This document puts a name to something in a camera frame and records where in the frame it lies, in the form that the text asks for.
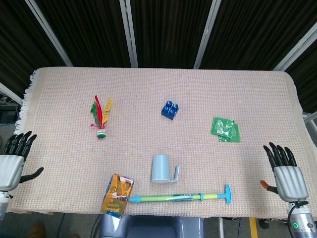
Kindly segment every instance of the green feather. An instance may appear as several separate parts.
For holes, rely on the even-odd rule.
[[[91,106],[90,112],[94,115],[96,125],[100,127],[100,123],[98,121],[98,115],[97,115],[97,104],[96,104],[96,102],[94,102],[94,104]]]

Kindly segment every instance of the feather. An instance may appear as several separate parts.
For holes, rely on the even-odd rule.
[[[92,104],[90,112],[94,115],[94,119],[95,119],[96,125],[100,127],[100,123],[98,121],[98,115],[97,115],[97,104],[96,104],[96,102],[94,102],[94,104]]]
[[[101,109],[98,97],[95,96],[95,100],[97,102],[97,116],[98,116],[98,121],[99,121],[99,125],[103,124],[103,111]]]
[[[109,98],[105,107],[104,115],[103,115],[102,127],[105,124],[105,122],[108,120],[108,112],[111,109],[111,105],[112,105],[112,98]]]

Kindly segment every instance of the tablecloth fringe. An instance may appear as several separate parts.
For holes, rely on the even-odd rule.
[[[25,121],[26,121],[25,120],[26,113],[29,110],[29,104],[31,102],[31,100],[29,100],[29,98],[32,96],[32,93],[34,91],[35,83],[37,80],[37,74],[38,74],[38,70],[34,70],[34,72],[30,75],[31,83],[30,83],[29,88],[27,88],[25,90],[24,99],[22,99],[22,107],[21,107],[21,110],[19,113],[20,120],[18,120],[15,124],[16,125],[15,131],[14,131],[15,135],[23,133],[23,129],[25,126]]]

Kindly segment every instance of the beige tablecloth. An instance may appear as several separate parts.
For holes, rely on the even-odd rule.
[[[285,218],[287,203],[265,191],[275,185],[263,145],[288,146],[301,167],[317,216],[317,150],[305,128],[290,76],[271,71],[131,68],[41,68],[32,75],[16,133],[33,131],[24,174],[44,167],[21,184],[17,212],[98,213],[112,174],[135,181],[132,195],[222,193],[232,204],[204,202],[128,204],[128,214]],[[113,98],[107,138],[90,127],[90,107]],[[160,112],[167,100],[180,106],[173,121]],[[213,117],[233,119],[241,142],[218,142]],[[150,182],[152,157],[167,154],[179,181]]]

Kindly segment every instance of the robotic hand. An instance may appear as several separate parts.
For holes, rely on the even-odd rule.
[[[317,229],[312,213],[306,206],[308,192],[302,171],[297,167],[292,151],[269,143],[271,150],[264,146],[269,163],[274,172],[276,187],[269,186],[261,180],[261,185],[268,191],[274,192],[285,202],[289,203],[288,230],[293,238],[317,238]]]
[[[24,162],[36,138],[36,135],[33,135],[27,140],[31,133],[29,131],[25,135],[19,134],[10,137],[0,155],[0,221],[3,220],[12,198],[9,192],[14,190],[19,183],[35,179],[44,169],[41,167],[34,174],[21,176]]]

